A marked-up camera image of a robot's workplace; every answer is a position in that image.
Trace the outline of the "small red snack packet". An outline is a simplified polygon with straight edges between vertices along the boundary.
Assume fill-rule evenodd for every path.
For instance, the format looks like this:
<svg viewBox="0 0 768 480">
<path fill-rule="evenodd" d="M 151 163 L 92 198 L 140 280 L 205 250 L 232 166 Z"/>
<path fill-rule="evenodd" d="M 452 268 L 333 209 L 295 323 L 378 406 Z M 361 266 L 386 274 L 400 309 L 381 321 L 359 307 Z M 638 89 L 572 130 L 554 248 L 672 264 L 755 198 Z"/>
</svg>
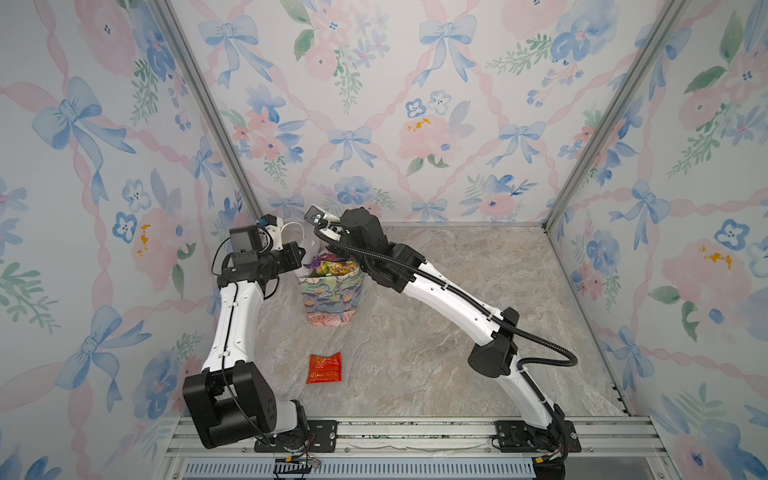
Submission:
<svg viewBox="0 0 768 480">
<path fill-rule="evenodd" d="M 307 384 L 341 382 L 342 374 L 343 363 L 340 352 L 331 356 L 310 355 Z"/>
</svg>

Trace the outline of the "floral paper gift bag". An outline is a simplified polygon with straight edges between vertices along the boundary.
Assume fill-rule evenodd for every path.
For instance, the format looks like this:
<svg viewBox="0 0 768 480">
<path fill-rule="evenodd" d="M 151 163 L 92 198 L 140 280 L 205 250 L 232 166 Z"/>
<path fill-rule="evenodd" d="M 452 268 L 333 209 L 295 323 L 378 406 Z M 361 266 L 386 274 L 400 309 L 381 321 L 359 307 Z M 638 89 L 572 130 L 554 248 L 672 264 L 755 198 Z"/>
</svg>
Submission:
<svg viewBox="0 0 768 480">
<path fill-rule="evenodd" d="M 342 327 L 354 316 L 363 296 L 364 272 L 358 269 L 354 274 L 339 277 L 309 276 L 311 270 L 305 267 L 318 254 L 331 252 L 309 227 L 299 222 L 288 222 L 282 229 L 282 239 L 296 241 L 305 249 L 302 267 L 294 271 L 303 309 L 312 326 Z"/>
</svg>

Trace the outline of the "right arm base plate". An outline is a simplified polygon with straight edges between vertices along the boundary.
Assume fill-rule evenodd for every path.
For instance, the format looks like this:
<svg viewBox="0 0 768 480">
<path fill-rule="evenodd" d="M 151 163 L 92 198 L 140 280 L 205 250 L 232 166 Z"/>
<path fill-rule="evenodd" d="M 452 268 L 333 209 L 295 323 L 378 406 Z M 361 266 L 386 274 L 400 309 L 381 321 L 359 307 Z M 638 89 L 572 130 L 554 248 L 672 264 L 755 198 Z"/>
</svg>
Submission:
<svg viewBox="0 0 768 480">
<path fill-rule="evenodd" d="M 562 426 L 553 423 L 546 429 L 532 427 L 519 420 L 494 422 L 495 435 L 492 444 L 502 453 L 539 453 L 552 455 L 562 450 L 566 442 L 568 453 L 579 453 L 582 446 L 571 421 Z"/>
</svg>

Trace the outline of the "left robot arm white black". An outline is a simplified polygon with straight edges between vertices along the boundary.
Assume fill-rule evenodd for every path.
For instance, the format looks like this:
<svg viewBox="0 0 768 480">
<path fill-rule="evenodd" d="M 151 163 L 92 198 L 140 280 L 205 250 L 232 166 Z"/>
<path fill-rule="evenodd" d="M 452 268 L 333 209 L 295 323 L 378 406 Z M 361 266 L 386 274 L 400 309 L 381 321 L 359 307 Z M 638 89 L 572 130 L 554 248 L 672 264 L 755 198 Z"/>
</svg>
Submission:
<svg viewBox="0 0 768 480">
<path fill-rule="evenodd" d="M 207 449 L 253 438 L 266 449 L 301 449 L 308 438 L 297 400 L 280 401 L 254 361 L 255 322 L 264 288 L 301 266 L 305 251 L 290 242 L 269 252 L 228 254 L 217 276 L 221 309 L 201 371 L 186 377 L 182 394 Z"/>
</svg>

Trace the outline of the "purple berries candy bag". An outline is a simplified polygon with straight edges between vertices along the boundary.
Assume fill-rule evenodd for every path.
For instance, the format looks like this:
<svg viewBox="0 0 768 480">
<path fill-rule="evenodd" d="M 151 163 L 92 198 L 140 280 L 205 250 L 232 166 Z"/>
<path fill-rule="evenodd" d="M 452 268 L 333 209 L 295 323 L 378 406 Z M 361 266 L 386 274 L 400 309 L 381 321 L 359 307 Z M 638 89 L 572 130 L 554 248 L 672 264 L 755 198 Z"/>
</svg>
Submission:
<svg viewBox="0 0 768 480">
<path fill-rule="evenodd" d="M 310 270 L 328 268 L 330 270 L 354 270 L 357 263 L 354 260 L 343 258 L 340 255 L 324 252 L 318 254 L 305 267 Z"/>
</svg>

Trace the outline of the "yellow candy bag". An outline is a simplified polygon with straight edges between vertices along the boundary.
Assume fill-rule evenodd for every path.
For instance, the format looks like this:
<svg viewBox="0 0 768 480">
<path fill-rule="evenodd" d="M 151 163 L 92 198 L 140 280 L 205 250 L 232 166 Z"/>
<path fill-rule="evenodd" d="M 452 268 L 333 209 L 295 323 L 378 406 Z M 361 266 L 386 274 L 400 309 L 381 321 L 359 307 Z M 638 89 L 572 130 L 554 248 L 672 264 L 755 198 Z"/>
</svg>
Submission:
<svg viewBox="0 0 768 480">
<path fill-rule="evenodd" d="M 328 268 L 324 268 L 324 269 L 311 270 L 309 276 L 311 278 L 339 277 L 339 276 L 354 274 L 355 272 L 358 271 L 358 269 L 359 269 L 358 264 L 354 270 L 330 270 Z"/>
</svg>

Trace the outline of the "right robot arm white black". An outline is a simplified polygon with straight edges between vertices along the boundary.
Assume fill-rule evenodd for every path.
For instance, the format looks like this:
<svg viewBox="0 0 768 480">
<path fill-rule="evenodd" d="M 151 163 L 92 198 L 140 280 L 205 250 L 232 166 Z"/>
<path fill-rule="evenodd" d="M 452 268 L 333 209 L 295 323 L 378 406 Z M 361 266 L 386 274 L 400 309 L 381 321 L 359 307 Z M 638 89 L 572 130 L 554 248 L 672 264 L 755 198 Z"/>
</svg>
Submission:
<svg viewBox="0 0 768 480">
<path fill-rule="evenodd" d="M 529 364 L 572 366 L 577 359 L 565 349 L 517 327 L 519 313 L 492 307 L 444 277 L 412 247 L 393 243 L 379 218 L 360 207 L 329 222 L 334 251 L 353 258 L 381 287 L 421 301 L 474 342 L 467 363 L 496 380 L 517 406 L 531 444 L 540 451 L 563 454 L 570 440 L 564 414 L 529 374 Z"/>
</svg>

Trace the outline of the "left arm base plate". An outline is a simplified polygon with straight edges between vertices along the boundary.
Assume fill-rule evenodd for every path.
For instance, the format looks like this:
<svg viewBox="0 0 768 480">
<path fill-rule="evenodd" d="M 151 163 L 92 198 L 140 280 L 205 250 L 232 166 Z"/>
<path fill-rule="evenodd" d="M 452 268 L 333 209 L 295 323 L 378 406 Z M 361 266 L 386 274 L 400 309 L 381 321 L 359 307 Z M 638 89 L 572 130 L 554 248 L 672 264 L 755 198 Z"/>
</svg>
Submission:
<svg viewBox="0 0 768 480">
<path fill-rule="evenodd" d="M 256 453 L 298 454 L 334 453 L 338 439 L 339 422 L 335 420 L 308 420 L 295 429 L 257 441 Z"/>
</svg>

